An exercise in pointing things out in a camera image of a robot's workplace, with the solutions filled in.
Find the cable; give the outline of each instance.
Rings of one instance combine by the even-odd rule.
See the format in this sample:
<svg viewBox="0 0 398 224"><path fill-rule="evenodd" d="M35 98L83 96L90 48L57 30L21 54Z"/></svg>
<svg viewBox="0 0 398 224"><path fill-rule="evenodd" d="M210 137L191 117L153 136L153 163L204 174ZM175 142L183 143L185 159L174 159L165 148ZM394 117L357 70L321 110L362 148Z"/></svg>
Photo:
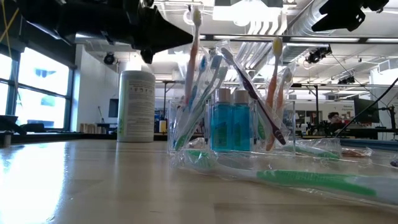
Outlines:
<svg viewBox="0 0 398 224"><path fill-rule="evenodd" d="M10 23L8 23L8 25L6 25L6 29L5 29L4 32L1 34L0 42L2 42L2 39L4 38L4 36L5 36L6 34L8 34L8 30L10 29L11 24L14 22L14 19L15 19L15 17L17 16L18 12L19 12L19 9L15 10L14 15L12 15L12 17L11 17L11 19L10 19Z"/></svg>
<svg viewBox="0 0 398 224"><path fill-rule="evenodd" d="M8 46L8 54L9 54L9 57L12 59L11 45L10 45L10 41L9 41L8 30L10 29L12 23L14 22L14 19L15 19L16 15L18 14L19 8L17 8L17 9L15 10L15 12L14 12L14 14L12 15L12 18L11 18L11 20L10 20L10 23L7 24L6 7L5 7L5 5L4 5L4 2L3 2L3 4L1 4L1 7L2 7L2 14L3 14L3 19L4 19L4 27L5 27L6 29L5 29L4 32L1 34L0 43L1 43L2 39L4 38L4 35L6 35L7 46ZM15 90L16 90L16 92L17 92L18 100L19 100L19 102L21 103L21 107L23 107L23 106L22 106L21 95L20 95L19 92L18 92L18 80L17 80L17 76L16 76L16 74L15 74L15 70L12 69L11 71L12 71L12 72L11 72L11 75L12 75L12 77L14 78L14 87L15 87Z"/></svg>
<svg viewBox="0 0 398 224"><path fill-rule="evenodd" d="M372 106L374 106L378 101L380 101L391 89L392 87L394 87L394 85L398 82L398 78L395 79L395 81L390 85L389 88L387 88L385 90L385 92L375 101L373 102L371 105L369 105L368 107L366 107L364 110L362 110L361 112L359 112L359 114L355 115L355 117L348 123L346 124L346 126L344 126L335 136L335 138L337 138L341 132L343 132L352 122L355 121L355 119L360 116L361 114L363 114L365 111L367 111L369 108L371 108Z"/></svg>

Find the blue mouthwash bottle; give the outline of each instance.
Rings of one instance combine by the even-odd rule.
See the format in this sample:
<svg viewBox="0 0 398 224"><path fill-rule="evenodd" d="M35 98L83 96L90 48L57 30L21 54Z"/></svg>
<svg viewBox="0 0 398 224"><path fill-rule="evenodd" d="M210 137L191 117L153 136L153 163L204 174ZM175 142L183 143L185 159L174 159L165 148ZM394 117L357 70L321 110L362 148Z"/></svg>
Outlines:
<svg viewBox="0 0 398 224"><path fill-rule="evenodd" d="M231 90L220 88L214 95L211 110L211 149L214 151L232 150L232 107Z"/></svg>
<svg viewBox="0 0 398 224"><path fill-rule="evenodd" d="M250 151L251 119L249 94L246 90L236 90L234 93L232 142L235 151Z"/></svg>

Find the black equipment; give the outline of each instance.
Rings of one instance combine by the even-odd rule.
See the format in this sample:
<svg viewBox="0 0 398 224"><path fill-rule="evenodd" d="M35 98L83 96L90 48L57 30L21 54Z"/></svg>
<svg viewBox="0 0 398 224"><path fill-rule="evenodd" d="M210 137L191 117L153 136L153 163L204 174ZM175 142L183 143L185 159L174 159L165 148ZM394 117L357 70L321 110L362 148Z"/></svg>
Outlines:
<svg viewBox="0 0 398 224"><path fill-rule="evenodd" d="M327 55L332 54L331 48L320 47L316 50L310 52L310 55L305 59L308 63L318 63L320 60L324 59Z"/></svg>
<svg viewBox="0 0 398 224"><path fill-rule="evenodd" d="M157 52L192 42L192 35L163 19L153 0L17 0L24 19L67 44L77 33L123 42L141 51L145 63Z"/></svg>
<svg viewBox="0 0 398 224"><path fill-rule="evenodd" d="M312 31L347 29L351 32L365 21L362 7L380 13L388 2L389 0L329 0L319 9L320 14L327 15L312 26Z"/></svg>
<svg viewBox="0 0 398 224"><path fill-rule="evenodd" d="M110 118L117 118L118 112L119 112L119 99L110 99L108 116Z"/></svg>
<svg viewBox="0 0 398 224"><path fill-rule="evenodd" d="M352 83L355 83L355 78L354 78L354 76L350 75L347 78L339 79L337 84L344 84L345 85L345 84L352 84Z"/></svg>
<svg viewBox="0 0 398 224"><path fill-rule="evenodd" d="M369 105L373 104L373 100L364 100L364 99L354 99L354 110L355 114L359 114L362 110L365 110ZM361 123L379 123L379 108L376 105L373 105L361 115L356 118L357 122Z"/></svg>

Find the toothbrush head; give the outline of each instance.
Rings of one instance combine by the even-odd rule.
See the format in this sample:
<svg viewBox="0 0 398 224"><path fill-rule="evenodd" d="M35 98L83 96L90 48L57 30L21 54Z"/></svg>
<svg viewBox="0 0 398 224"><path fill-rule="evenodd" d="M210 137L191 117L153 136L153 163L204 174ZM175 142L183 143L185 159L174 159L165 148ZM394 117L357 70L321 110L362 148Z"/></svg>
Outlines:
<svg viewBox="0 0 398 224"><path fill-rule="evenodd" d="M192 21L196 27L201 26L201 12L197 8L193 11Z"/></svg>
<svg viewBox="0 0 398 224"><path fill-rule="evenodd" d="M293 78L293 74L292 74L292 72L290 71L290 68L286 68L286 70L285 70L285 72L284 72L284 79L285 79L285 82L290 82L290 81L292 81L292 78Z"/></svg>
<svg viewBox="0 0 398 224"><path fill-rule="evenodd" d="M229 52L226 48L221 48L221 53L224 56L224 59L226 60L226 63L228 63L228 65L233 65L234 62L234 56L231 54L231 52Z"/></svg>
<svg viewBox="0 0 398 224"><path fill-rule="evenodd" d="M206 70L206 67L207 67L207 59L206 56L203 56L199 64L199 71L204 72Z"/></svg>
<svg viewBox="0 0 398 224"><path fill-rule="evenodd" d="M283 42L279 37L275 37L272 43L272 50L274 52L275 58L279 58L282 55Z"/></svg>

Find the white wall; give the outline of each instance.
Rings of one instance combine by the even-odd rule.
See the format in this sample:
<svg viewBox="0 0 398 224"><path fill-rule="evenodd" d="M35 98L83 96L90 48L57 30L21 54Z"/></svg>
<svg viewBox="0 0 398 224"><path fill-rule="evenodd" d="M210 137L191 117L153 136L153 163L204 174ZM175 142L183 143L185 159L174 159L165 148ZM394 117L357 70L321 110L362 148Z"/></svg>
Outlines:
<svg viewBox="0 0 398 224"><path fill-rule="evenodd" d="M119 98L119 75L95 59L84 49L76 47L75 81L73 87L71 130L79 131L80 123L100 123L100 106L105 123L117 123L109 118L109 99Z"/></svg>

